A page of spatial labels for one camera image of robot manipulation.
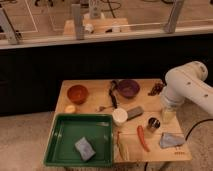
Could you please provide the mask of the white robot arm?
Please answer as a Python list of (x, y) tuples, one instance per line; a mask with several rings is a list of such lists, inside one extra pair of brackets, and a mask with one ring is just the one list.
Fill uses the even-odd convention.
[(166, 73), (166, 86), (160, 93), (161, 117), (165, 124), (173, 119), (186, 99), (213, 116), (213, 87), (205, 83), (207, 76), (207, 67), (199, 61), (172, 68)]

